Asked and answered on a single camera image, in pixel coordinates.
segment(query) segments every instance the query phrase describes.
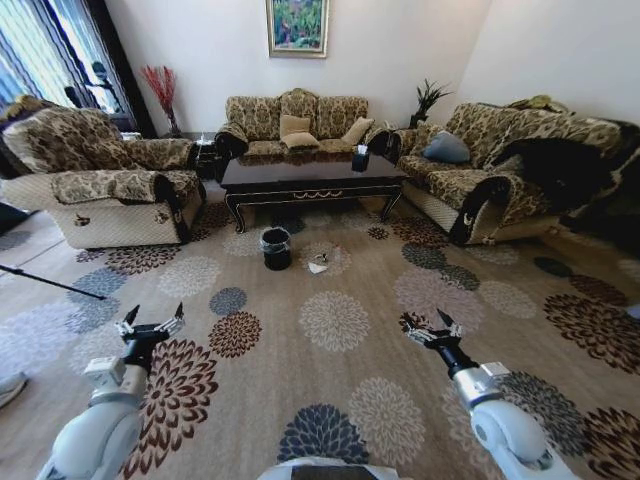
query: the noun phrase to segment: dark wooden coffee table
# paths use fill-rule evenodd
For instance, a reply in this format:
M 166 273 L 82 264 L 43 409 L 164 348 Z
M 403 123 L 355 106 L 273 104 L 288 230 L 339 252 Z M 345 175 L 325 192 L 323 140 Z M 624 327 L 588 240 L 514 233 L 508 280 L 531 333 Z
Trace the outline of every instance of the dark wooden coffee table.
M 364 172 L 351 169 L 348 154 L 295 154 L 282 157 L 236 158 L 222 179 L 224 201 L 244 232 L 241 205 L 300 203 L 342 198 L 388 197 L 384 221 L 402 195 L 407 175 L 385 158 L 370 155 Z

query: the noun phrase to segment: coffee table leg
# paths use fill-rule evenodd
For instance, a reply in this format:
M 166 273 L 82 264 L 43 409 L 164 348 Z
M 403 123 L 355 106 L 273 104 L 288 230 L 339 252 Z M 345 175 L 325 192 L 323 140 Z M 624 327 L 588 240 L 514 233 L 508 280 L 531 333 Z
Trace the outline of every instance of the coffee table leg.
M 384 208 L 380 213 L 380 221 L 384 222 L 387 219 L 387 217 L 389 216 L 389 212 L 391 212 L 391 209 L 394 207 L 394 205 L 400 199 L 401 196 L 402 196 L 402 187 L 398 186 L 398 191 L 393 195 L 391 195 L 387 200 L 387 203 L 384 205 Z
M 240 204 L 229 195 L 224 196 L 224 203 L 227 205 L 227 208 L 231 212 L 231 215 L 233 215 L 233 218 L 236 219 L 236 232 L 244 233 L 244 218 L 240 213 Z

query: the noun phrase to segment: throw pillow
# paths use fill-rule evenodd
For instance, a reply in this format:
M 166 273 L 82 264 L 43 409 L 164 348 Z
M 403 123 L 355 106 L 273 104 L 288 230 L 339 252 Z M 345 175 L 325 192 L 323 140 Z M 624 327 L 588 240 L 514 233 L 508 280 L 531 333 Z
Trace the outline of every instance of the throw pillow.
M 282 142 L 289 150 L 313 150 L 320 146 L 309 132 L 290 133 L 282 137 Z
M 280 140 L 284 140 L 284 137 L 292 133 L 309 133 L 310 126 L 310 118 L 280 115 Z
M 413 142 L 413 148 L 411 149 L 409 155 L 416 157 L 422 155 L 422 150 L 424 150 L 424 147 L 429 145 L 429 143 L 431 143 L 431 140 L 433 140 L 433 137 L 435 137 L 436 134 L 442 132 L 443 130 L 444 127 L 435 123 L 419 121 L 418 128 L 416 129 L 416 139 Z
M 373 118 L 358 117 L 349 131 L 342 136 L 342 141 L 352 146 L 357 145 L 371 125 L 373 125 Z
M 444 163 L 465 163 L 469 161 L 469 148 L 453 133 L 442 131 L 422 151 L 422 156 Z

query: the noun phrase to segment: potted plant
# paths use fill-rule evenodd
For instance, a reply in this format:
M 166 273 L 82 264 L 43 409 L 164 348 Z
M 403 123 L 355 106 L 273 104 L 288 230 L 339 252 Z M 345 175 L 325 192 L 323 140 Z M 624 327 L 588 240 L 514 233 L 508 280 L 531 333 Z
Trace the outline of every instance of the potted plant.
M 173 113 L 173 97 L 176 91 L 176 75 L 174 71 L 167 67 L 150 67 L 145 65 L 142 68 L 142 75 L 158 97 L 160 106 L 169 121 L 169 133 L 174 138 L 180 138 L 180 128 Z
M 453 93 L 446 92 L 444 90 L 445 87 L 446 85 L 438 87 L 436 82 L 430 83 L 426 78 L 424 79 L 424 91 L 420 87 L 416 87 L 418 90 L 418 111 L 411 115 L 409 128 L 416 128 L 418 121 L 424 121 L 429 117 L 427 111 L 433 107 L 438 100 Z

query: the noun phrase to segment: sofa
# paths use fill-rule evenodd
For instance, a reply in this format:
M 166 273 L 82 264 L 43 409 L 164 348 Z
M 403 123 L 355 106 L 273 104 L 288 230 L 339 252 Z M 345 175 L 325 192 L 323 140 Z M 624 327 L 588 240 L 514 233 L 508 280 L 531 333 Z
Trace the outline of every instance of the sofa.
M 364 97 L 317 96 L 294 88 L 278 97 L 229 97 L 227 122 L 218 130 L 215 144 L 226 158 L 244 156 L 244 162 L 280 160 L 290 154 L 280 142 L 280 116 L 310 118 L 309 133 L 319 141 L 317 153 L 349 153 L 354 147 L 341 140 L 358 117 L 367 117 L 369 103 Z M 360 140 L 373 153 L 387 150 L 390 131 L 375 125 Z
M 421 156 L 442 130 L 464 141 L 469 162 L 442 163 Z M 465 103 L 444 126 L 421 123 L 417 129 L 393 132 L 389 159 L 411 177 L 403 187 L 405 198 L 448 232 L 453 243 L 493 244 L 557 232 L 561 218 L 580 216 L 589 207 L 558 211 L 538 184 L 494 165 L 507 145 L 525 138 L 561 138 L 597 147 L 613 184 L 593 201 L 620 186 L 625 169 L 640 152 L 639 129 L 626 122 Z
M 193 142 L 124 141 L 100 110 L 44 105 L 3 118 L 3 140 L 25 175 L 5 200 L 47 210 L 74 248 L 185 243 L 205 200 Z

